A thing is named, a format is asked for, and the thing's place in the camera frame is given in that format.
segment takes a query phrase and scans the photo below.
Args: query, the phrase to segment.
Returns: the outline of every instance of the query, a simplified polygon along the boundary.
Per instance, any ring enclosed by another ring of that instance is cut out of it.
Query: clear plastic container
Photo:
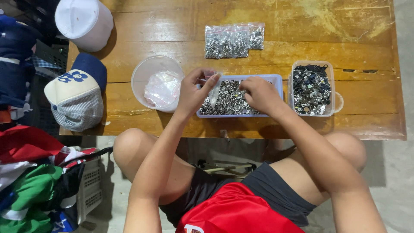
[[[241,81],[242,79],[245,80],[248,77],[251,76],[258,76],[263,78],[264,80],[267,80],[269,82],[272,82],[274,87],[277,89],[280,97],[283,100],[283,84],[282,84],[282,76],[280,75],[223,75],[219,79],[219,82],[224,80],[236,80]],[[237,115],[201,115],[200,110],[197,111],[197,116],[199,118],[225,118],[225,117],[269,117],[265,114],[257,114],[257,115],[243,115],[243,114],[237,114]]]
[[[148,57],[141,61],[132,73],[132,92],[134,93],[135,98],[137,98],[137,100],[145,107],[166,113],[173,113],[177,108],[179,96],[173,103],[166,107],[153,107],[144,97],[144,89],[145,85],[148,84],[149,77],[163,70],[169,70],[179,74],[180,81],[184,78],[184,72],[175,60],[166,56]]]
[[[306,116],[306,117],[330,117],[335,112],[335,80],[334,80],[334,69],[331,63],[327,61],[297,61],[292,66],[292,73],[289,75],[287,79],[287,104],[295,110],[295,104],[293,100],[293,72],[297,66],[306,66],[306,65],[318,65],[324,66],[328,65],[328,68],[325,70],[326,75],[328,78],[328,82],[331,85],[331,96],[329,97],[331,103],[326,106],[325,112],[322,115],[306,115],[306,114],[299,114],[299,116]]]

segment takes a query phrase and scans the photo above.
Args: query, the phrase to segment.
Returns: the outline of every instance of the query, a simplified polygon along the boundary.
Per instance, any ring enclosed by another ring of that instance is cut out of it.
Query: wooden table
[[[280,74],[297,60],[329,61],[340,96],[331,117],[305,117],[321,133],[346,130],[362,139],[406,140],[392,0],[102,0],[115,28],[107,46],[93,53],[108,69],[102,124],[83,134],[118,135],[137,127],[160,135],[171,114],[143,107],[131,90],[131,74],[144,58],[166,55],[185,73],[221,68],[225,75]],[[265,22],[265,49],[248,58],[204,59],[204,27]],[[70,43],[68,67],[78,48]],[[269,118],[200,119],[183,137],[287,138]],[[61,134],[73,133],[61,129]]]

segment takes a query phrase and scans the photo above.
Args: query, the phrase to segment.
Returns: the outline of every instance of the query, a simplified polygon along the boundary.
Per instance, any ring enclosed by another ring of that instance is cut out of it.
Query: plastic bag
[[[249,23],[249,49],[264,49],[265,41],[265,23],[252,22]]]
[[[223,75],[222,72],[211,70],[208,72],[204,72],[204,77],[206,80],[208,80],[209,78],[211,78],[212,76],[216,74],[218,74],[219,77]],[[214,107],[216,106],[217,98],[219,97],[219,92],[220,92],[220,85],[221,85],[221,82],[219,80],[217,81],[217,84],[213,87],[213,89],[208,93],[208,98],[210,100],[212,109],[214,109]]]
[[[233,40],[234,40],[234,26],[233,24],[225,24],[220,26],[220,45],[219,57],[232,58],[233,57]]]
[[[233,58],[245,58],[249,56],[249,38],[248,24],[234,24]]]
[[[144,88],[144,97],[148,104],[161,108],[172,104],[180,95],[179,74],[160,71],[150,76]]]
[[[220,59],[219,43],[220,43],[220,26],[205,27],[205,56],[204,58]]]

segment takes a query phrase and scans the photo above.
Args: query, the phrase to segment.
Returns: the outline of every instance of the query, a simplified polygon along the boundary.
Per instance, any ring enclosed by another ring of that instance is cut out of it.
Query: black shorts
[[[174,227],[177,227],[181,217],[201,202],[209,199],[223,185],[234,182],[233,179],[220,180],[215,175],[209,175],[197,168],[190,191],[177,200],[160,209],[167,215]],[[279,214],[287,217],[297,226],[307,226],[307,215],[316,207],[299,196],[280,176],[269,166],[263,163],[250,173],[241,182],[256,196],[267,201],[270,207]]]

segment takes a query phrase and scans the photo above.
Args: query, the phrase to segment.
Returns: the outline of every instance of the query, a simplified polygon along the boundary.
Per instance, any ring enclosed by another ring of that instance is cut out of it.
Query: hand
[[[192,116],[203,104],[208,93],[216,85],[220,75],[214,75],[207,81],[203,80],[204,72],[212,71],[210,68],[196,68],[192,70],[182,81],[180,89],[180,99],[176,113],[185,118]]]
[[[244,98],[251,107],[270,117],[277,119],[290,109],[274,85],[260,77],[248,77],[238,88],[246,90]]]

